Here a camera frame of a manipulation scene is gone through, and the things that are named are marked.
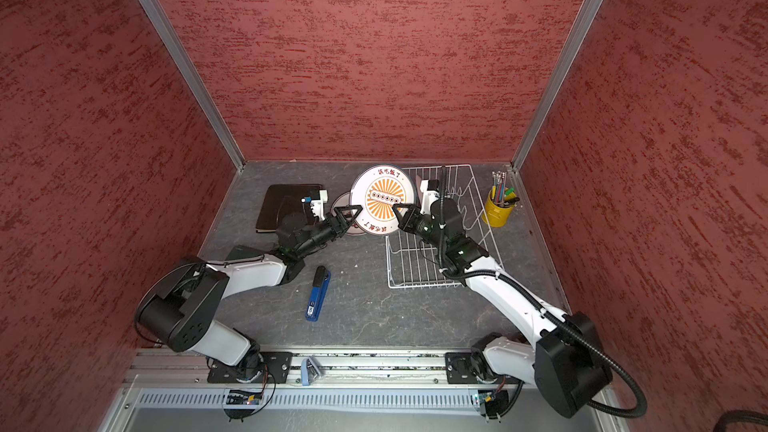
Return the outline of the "dark square plate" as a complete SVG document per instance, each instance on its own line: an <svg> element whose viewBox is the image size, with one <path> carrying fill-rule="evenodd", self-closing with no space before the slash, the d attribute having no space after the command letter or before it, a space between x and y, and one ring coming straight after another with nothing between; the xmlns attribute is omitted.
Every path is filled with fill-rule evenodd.
<svg viewBox="0 0 768 432"><path fill-rule="evenodd" d="M318 221L312 203L320 199L322 184L272 184L267 188L256 221L257 233L274 233L287 216L299 213L307 225Z"/></svg>

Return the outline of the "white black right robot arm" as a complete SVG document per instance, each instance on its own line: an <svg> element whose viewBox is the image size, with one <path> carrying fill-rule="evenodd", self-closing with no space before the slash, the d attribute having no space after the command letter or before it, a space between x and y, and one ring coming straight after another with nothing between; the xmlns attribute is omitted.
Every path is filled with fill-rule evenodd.
<svg viewBox="0 0 768 432"><path fill-rule="evenodd" d="M603 348L595 324L583 313L565 313L513 279L466 235L454 201L435 203L427 214L415 204L395 204L392 209L401 231L435 248L430 256L444 277L484 297L527 341L523 345L494 336L479 343L480 364L487 372L535 385L566 418L610 384L612 370L600 356Z"/></svg>

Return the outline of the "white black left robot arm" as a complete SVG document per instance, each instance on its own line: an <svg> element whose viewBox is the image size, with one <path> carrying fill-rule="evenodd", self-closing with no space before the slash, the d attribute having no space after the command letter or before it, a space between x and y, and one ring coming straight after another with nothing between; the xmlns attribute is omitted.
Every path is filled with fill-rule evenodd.
<svg viewBox="0 0 768 432"><path fill-rule="evenodd" d="M240 383L264 379L260 346L215 319L220 303L235 294L290 283L305 258L342 238L362 211L359 205L336 207L311 225L304 224L300 214L290 214L280 222L278 242L269 251L245 247L246 258L183 260L141 299L135 328L146 329L175 352L204 355Z"/></svg>

